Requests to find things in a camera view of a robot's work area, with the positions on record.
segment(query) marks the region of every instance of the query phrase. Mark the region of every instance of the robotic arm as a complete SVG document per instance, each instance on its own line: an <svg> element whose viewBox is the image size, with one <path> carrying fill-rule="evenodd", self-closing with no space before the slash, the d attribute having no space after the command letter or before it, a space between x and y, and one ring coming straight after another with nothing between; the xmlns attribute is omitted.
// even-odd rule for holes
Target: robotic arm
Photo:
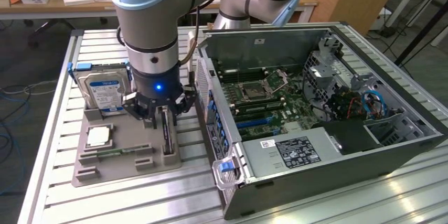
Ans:
<svg viewBox="0 0 448 224"><path fill-rule="evenodd" d="M194 81L180 83L178 19L207 0L112 0L116 5L123 44L127 47L136 92L124 97L124 108L136 119L156 127L156 109L167 106L176 116L192 107ZM222 0L216 29L250 28L250 15L284 25L299 0ZM180 103L178 98L184 93Z"/></svg>

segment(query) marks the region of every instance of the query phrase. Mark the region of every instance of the circuit board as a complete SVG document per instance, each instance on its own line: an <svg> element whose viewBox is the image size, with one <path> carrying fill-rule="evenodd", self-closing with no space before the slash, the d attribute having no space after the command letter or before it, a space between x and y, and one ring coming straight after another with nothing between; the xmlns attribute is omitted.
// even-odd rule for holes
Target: circuit board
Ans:
<svg viewBox="0 0 448 224"><path fill-rule="evenodd" d="M299 78L282 70L263 80L222 85L244 141L308 130L319 122Z"/></svg>

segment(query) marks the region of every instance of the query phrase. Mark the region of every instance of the floor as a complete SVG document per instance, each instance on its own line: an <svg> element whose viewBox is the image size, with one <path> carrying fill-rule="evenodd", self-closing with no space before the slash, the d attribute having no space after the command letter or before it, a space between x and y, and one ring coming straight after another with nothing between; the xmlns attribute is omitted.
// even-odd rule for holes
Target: floor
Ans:
<svg viewBox="0 0 448 224"><path fill-rule="evenodd" d="M390 0L387 7L395 9L400 0ZM411 7L416 5L420 0L412 0L404 14L410 11ZM396 40L392 49L396 54L400 54L404 48L408 46L415 35L424 27L427 21L438 11L436 6L430 6L423 13L415 26L406 30L407 35L400 36ZM43 24L43 20L35 20L35 27ZM108 24L102 25L99 18L84 18L71 20L72 24L79 29L111 29L118 27L116 18L108 19ZM420 43L422 45L432 38L440 30L448 25L448 16L439 22L434 30L431 31L427 39ZM0 87L6 87L16 84L32 84L42 81L54 80L59 77L62 71L62 64L64 60L66 47L71 31L63 25L58 25L40 37L40 45L38 49L30 49L27 47L27 41L24 38L34 31L32 27L26 27L20 20L16 20L11 27L0 31L0 44L8 45L0 47ZM370 36L379 38L380 36L370 32ZM391 38L382 38L388 44L395 40L395 36ZM387 45L379 39L370 39L372 44L383 51ZM448 82L448 37L440 43L440 47L426 47L415 59L407 64L407 68L418 81L418 83L427 89L427 91L439 99L439 101L448 106L448 92L446 91ZM391 51L386 55L394 59ZM55 84L39 86L34 92L44 92L52 90ZM26 94L18 94L10 96L14 99L26 99ZM22 148L22 156L26 164L26 172L23 179L19 180L18 186L4 196L0 196L0 223L16 223L22 202L24 198L24 192L28 185L28 179L32 172L35 157L39 148L39 141L42 138L47 115L50 111L52 101L52 94L34 95L30 99L30 112L24 117L11 125L11 131L15 139L18 140ZM6 99L0 99L0 116L4 117L19 102L11 102ZM0 160L7 154L8 149L0 148ZM4 163L0 164L0 193L4 188L8 187L22 175L22 161L16 152Z"/></svg>

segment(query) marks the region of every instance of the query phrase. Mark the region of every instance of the aluminum extrusion table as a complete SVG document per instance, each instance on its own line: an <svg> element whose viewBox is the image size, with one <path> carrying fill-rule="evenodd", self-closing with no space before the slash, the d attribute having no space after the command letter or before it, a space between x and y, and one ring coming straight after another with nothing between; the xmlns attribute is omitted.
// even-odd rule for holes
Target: aluminum extrusion table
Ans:
<svg viewBox="0 0 448 224"><path fill-rule="evenodd" d="M355 30L346 35L426 108L448 124L448 111ZM180 57L188 31L179 29ZM68 62L127 58L115 30L74 31L51 106L19 223L448 223L448 142L388 176L347 186L232 221L223 220L219 191L195 109L179 118L180 169L94 186L71 185L84 100L67 74ZM359 72L370 72L355 58ZM182 69L186 81L187 69Z"/></svg>

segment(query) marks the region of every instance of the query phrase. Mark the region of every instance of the blue cable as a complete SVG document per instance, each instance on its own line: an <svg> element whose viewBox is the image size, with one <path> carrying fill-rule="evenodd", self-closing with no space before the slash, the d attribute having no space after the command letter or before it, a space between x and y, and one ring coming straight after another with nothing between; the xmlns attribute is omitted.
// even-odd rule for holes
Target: blue cable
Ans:
<svg viewBox="0 0 448 224"><path fill-rule="evenodd" d="M12 121L4 123L6 126L10 126L14 123L16 123L27 115L27 113L30 111L30 103L26 100L12 99L12 98L4 96L3 94L0 94L0 97L3 97L4 99L7 99L11 102L23 102L23 103L26 103L26 109L23 110L20 116L18 116L18 118L14 119Z"/></svg>
<svg viewBox="0 0 448 224"><path fill-rule="evenodd" d="M384 99L383 99L383 96L379 92L376 92L375 90L368 90L363 93L362 95L362 103L363 103L363 106L364 106L364 109L367 112L372 113L367 103L366 103L366 94L372 94L375 96L378 96L379 100L380 100L380 103L382 103L382 107L383 107L383 115L387 115L387 106L386 106L386 102L384 102Z"/></svg>
<svg viewBox="0 0 448 224"><path fill-rule="evenodd" d="M22 155L22 151L20 151L20 147L19 147L19 143L16 142L16 140L7 134L0 134L2 136L7 137L11 141L12 141L12 145L16 148L18 154L19 154L19 158L20 158L20 163L22 163L22 173L20 173L20 177L18 179L16 182L14 182L4 190L0 191L0 196L8 192L12 188L15 188L15 186L23 181L23 177L26 174L26 162L23 159L23 155Z"/></svg>

